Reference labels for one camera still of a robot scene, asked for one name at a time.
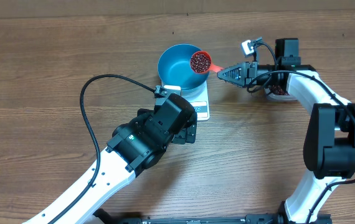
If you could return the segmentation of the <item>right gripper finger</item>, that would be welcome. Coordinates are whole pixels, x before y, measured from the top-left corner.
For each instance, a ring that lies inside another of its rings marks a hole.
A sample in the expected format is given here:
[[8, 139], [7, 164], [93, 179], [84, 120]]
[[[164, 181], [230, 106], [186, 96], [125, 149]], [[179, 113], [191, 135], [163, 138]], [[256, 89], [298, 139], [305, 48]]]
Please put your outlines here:
[[221, 71], [217, 72], [217, 76], [222, 78], [243, 78], [244, 68], [245, 68], [244, 63], [238, 63], [223, 68]]
[[238, 87], [246, 87], [244, 78], [236, 79], [236, 78], [229, 78], [229, 77], [220, 77], [219, 79]]

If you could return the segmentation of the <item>red measuring scoop blue handle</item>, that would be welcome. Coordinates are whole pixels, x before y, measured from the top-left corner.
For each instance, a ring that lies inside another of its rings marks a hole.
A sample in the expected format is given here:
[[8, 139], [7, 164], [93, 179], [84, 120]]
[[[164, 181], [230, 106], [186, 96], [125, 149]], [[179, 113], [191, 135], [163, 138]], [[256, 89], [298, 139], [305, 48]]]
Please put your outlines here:
[[220, 72], [224, 68], [213, 64], [211, 56], [206, 51], [195, 52], [190, 59], [191, 69], [195, 73]]

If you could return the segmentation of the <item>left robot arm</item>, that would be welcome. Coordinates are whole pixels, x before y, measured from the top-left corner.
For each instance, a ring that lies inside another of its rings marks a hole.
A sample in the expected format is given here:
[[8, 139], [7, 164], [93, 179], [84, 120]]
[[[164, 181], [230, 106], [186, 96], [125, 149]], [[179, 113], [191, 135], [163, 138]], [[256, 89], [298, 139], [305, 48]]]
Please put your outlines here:
[[153, 110], [140, 109], [117, 127], [100, 160], [29, 223], [86, 223], [117, 191], [158, 163], [175, 135], [197, 119], [194, 107], [172, 93]]

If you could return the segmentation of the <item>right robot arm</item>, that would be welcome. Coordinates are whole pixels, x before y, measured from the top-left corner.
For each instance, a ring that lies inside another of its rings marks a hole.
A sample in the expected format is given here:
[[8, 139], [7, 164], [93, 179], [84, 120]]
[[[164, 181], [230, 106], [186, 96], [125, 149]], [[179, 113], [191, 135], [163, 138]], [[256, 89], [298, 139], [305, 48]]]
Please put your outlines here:
[[330, 215], [319, 215], [319, 210], [338, 186], [355, 183], [355, 103], [336, 94], [311, 65], [302, 64], [297, 38], [277, 39], [271, 53], [273, 65], [254, 60], [217, 76], [249, 93], [279, 86], [301, 103], [310, 114], [303, 145], [306, 171], [277, 213], [248, 214], [245, 222], [331, 223]]

